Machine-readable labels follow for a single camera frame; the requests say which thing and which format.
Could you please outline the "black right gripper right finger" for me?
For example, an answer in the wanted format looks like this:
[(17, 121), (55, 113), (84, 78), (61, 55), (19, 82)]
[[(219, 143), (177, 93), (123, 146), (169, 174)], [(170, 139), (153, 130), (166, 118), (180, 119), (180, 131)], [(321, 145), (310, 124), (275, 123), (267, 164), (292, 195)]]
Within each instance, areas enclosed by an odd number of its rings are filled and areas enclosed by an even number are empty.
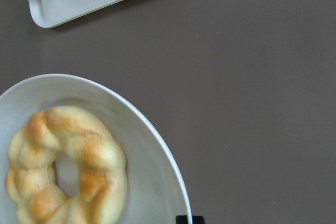
[(203, 216), (192, 216), (193, 224), (204, 224), (204, 217)]

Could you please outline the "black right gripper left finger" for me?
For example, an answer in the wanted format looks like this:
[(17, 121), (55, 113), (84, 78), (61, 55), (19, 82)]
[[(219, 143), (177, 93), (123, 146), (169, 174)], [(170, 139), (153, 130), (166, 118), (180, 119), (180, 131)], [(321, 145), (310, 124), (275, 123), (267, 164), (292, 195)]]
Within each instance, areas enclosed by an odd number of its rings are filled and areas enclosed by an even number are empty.
[(187, 215), (178, 215), (175, 218), (176, 224), (187, 224)]

